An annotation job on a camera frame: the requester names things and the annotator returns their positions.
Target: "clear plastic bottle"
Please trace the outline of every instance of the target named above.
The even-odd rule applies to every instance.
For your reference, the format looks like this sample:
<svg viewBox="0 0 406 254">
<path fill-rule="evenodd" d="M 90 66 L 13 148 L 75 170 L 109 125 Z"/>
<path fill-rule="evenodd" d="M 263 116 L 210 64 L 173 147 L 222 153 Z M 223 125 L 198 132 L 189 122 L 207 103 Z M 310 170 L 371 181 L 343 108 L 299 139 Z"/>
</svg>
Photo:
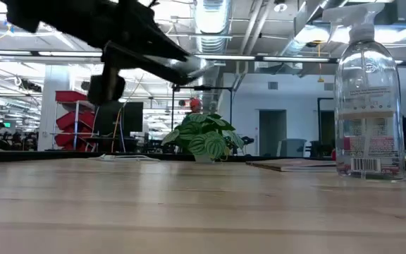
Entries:
<svg viewBox="0 0 406 254">
<path fill-rule="evenodd" d="M 350 16 L 349 22 L 367 16 L 354 22 L 350 46 L 336 71 L 336 166 L 343 176 L 401 180 L 405 178 L 405 148 L 400 82 L 393 57 L 374 41 L 371 22 L 383 10 L 377 5 L 328 13 L 332 20 Z"/>
</svg>

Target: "white wall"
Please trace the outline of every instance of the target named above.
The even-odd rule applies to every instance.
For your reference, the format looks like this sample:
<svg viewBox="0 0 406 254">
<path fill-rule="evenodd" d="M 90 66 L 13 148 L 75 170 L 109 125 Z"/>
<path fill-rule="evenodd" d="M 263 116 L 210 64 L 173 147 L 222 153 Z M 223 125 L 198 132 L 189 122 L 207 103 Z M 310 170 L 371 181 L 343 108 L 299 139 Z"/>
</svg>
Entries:
<svg viewBox="0 0 406 254">
<path fill-rule="evenodd" d="M 406 117 L 406 68 L 400 68 L 402 113 Z M 324 76 L 333 82 L 333 76 Z M 232 85 L 233 74 L 225 74 L 224 84 Z M 248 75 L 233 100 L 233 126 L 240 135 L 258 140 L 259 110 L 286 110 L 287 138 L 319 139 L 317 98 L 333 97 L 324 91 L 324 84 L 317 82 L 318 76 L 298 78 L 295 75 Z M 278 91 L 267 89 L 268 81 L 278 81 Z M 334 101 L 321 101 L 321 110 L 334 110 Z M 219 102 L 219 114 L 229 119 L 229 93 L 223 92 Z M 249 145 L 247 153 L 255 155 L 257 144 Z"/>
</svg>

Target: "potted plant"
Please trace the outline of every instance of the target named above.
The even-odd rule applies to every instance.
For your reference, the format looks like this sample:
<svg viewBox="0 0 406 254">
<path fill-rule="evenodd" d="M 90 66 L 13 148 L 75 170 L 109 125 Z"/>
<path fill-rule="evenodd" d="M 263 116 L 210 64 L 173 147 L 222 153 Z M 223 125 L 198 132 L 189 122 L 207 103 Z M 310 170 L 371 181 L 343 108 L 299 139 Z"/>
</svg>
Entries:
<svg viewBox="0 0 406 254">
<path fill-rule="evenodd" d="M 234 131 L 218 114 L 191 114 L 187 123 L 176 126 L 162 140 L 162 145 L 176 141 L 195 156 L 196 162 L 212 162 L 228 156 L 234 147 L 244 147 Z"/>
</svg>

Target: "ceiling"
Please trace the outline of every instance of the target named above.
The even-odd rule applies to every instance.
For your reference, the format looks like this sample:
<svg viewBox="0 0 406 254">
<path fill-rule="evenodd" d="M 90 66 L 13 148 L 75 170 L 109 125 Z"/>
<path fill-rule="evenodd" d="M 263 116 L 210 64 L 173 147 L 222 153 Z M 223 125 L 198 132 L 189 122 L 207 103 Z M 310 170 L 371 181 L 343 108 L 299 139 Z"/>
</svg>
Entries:
<svg viewBox="0 0 406 254">
<path fill-rule="evenodd" d="M 160 28 L 174 42 L 183 49 L 192 53 L 197 51 L 196 27 L 194 21 L 194 9 L 197 1 L 192 0 L 159 0 L 159 5 L 153 9 L 155 11 L 155 21 Z M 144 5 L 149 4 L 149 0 L 140 1 Z M 239 54 L 243 37 L 245 36 L 249 19 L 252 14 L 253 0 L 231 0 L 231 12 L 229 30 L 224 36 L 228 40 L 226 54 Z M 263 3 L 263 8 L 258 17 L 262 16 L 266 8 L 267 0 Z M 281 52 L 288 44 L 288 38 L 293 34 L 294 18 L 299 11 L 302 0 L 286 0 L 287 9 L 276 12 L 269 11 L 264 27 L 261 30 L 261 37 L 256 41 L 250 54 L 276 54 Z M 36 34 L 30 34 L 20 28 L 7 26 L 5 20 L 6 7 L 0 2 L 0 49 L 5 50 L 46 50 L 46 51 L 73 51 L 73 52 L 96 52 L 98 49 L 92 48 L 70 35 L 58 32 L 48 25 L 41 24 Z M 406 46 L 404 44 L 387 45 L 393 56 L 399 59 L 406 59 Z M 321 45 L 321 56 L 339 57 L 346 45 L 339 42 L 331 42 Z M 317 47 L 305 47 L 300 52 L 302 56 L 318 56 Z M 21 61 L 17 58 L 0 59 L 0 93 L 25 94 L 17 86 L 18 78 L 26 78 L 29 81 L 43 85 L 45 63 L 48 60 Z M 102 72 L 100 63 L 91 61 L 69 62 L 64 59 L 62 62 L 55 61 L 53 64 L 68 64 L 70 72 L 74 77 L 76 90 L 81 90 L 81 82 L 89 80 L 91 75 Z M 333 74 L 332 68 L 327 68 L 324 74 Z M 129 70 L 121 73 L 127 82 L 124 99 L 145 101 L 146 108 L 167 109 L 171 106 L 171 88 L 166 81 L 145 73 L 142 70 Z M 202 96 L 201 92 L 192 90 L 182 90 L 176 95 L 178 98 L 190 98 Z M 8 107 L 13 110 L 29 111 L 29 115 L 38 114 L 41 107 L 41 97 L 0 97 L 0 108 Z"/>
</svg>

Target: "table surface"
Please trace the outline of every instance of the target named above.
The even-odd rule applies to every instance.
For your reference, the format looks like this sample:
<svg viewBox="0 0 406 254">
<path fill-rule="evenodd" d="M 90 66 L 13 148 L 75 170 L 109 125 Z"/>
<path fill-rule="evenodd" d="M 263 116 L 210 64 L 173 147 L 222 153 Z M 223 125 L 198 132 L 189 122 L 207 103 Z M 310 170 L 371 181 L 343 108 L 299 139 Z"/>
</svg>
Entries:
<svg viewBox="0 0 406 254">
<path fill-rule="evenodd" d="M 238 163 L 0 163 L 0 254 L 405 252 L 406 181 Z"/>
</svg>

